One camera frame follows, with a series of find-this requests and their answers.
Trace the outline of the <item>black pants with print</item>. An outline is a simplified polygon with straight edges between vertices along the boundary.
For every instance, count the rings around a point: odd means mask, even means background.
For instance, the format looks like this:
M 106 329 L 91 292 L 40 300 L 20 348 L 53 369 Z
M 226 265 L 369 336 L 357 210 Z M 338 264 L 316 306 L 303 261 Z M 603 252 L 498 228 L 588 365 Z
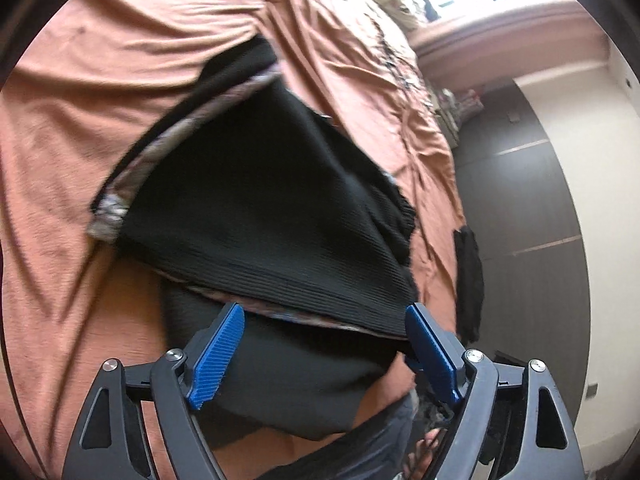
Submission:
M 89 233 L 160 274 L 174 347 L 230 301 L 238 350 L 198 416 L 213 448 L 352 428 L 405 347 L 414 212 L 393 179 L 285 87 L 261 36 L 211 58 L 91 206 Z

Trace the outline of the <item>small black cloth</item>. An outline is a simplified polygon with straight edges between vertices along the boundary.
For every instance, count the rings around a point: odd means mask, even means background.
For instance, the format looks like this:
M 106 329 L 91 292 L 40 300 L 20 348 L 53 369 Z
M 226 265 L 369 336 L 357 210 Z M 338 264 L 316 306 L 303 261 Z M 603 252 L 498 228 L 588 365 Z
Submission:
M 456 331 L 464 346 L 480 339 L 480 323 L 485 299 L 483 263 L 475 233 L 468 227 L 454 231 L 457 258 Z

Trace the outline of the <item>patterned floral cloth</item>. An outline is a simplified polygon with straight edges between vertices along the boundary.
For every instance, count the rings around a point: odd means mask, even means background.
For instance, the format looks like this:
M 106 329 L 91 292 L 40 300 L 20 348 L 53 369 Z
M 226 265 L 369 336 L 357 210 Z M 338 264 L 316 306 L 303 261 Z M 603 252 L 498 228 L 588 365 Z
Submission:
M 206 68 L 114 168 L 92 213 L 94 237 L 202 296 L 405 336 L 412 208 L 285 87 L 275 60 Z

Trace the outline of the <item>white bedside table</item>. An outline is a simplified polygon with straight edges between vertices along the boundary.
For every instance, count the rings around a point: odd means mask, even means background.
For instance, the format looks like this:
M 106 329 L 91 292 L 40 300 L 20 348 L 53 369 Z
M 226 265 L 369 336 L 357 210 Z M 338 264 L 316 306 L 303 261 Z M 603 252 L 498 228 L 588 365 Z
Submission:
M 438 89 L 433 94 L 433 104 L 437 125 L 452 150 L 459 145 L 462 126 L 485 108 L 480 95 L 473 89 L 459 94 Z

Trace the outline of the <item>brown bed blanket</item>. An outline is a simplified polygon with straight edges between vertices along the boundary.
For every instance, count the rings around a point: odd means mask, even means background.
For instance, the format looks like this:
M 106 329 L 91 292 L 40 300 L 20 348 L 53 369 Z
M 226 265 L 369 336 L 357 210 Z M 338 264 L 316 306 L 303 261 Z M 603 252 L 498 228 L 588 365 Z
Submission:
M 206 63 L 256 36 L 285 87 L 352 140 L 414 212 L 410 272 L 456 327 L 454 231 L 465 222 L 450 147 L 416 54 L 373 0 L 68 0 L 1 92 L 1 419 L 37 474 L 61 477 L 99 367 L 170 348 L 160 274 L 98 240 L 91 206 L 130 148 L 192 91 Z M 352 428 L 320 440 L 262 428 L 212 450 L 260 479 L 348 434 L 414 389 L 405 347 Z

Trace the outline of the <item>pink right curtain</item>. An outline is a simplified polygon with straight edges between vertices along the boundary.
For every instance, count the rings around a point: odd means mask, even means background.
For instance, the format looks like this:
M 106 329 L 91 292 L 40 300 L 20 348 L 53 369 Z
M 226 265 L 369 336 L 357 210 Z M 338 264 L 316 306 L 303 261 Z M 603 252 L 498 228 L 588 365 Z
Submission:
M 409 44 L 423 76 L 452 91 L 610 57 L 608 35 L 574 0 L 441 18 L 412 32 Z

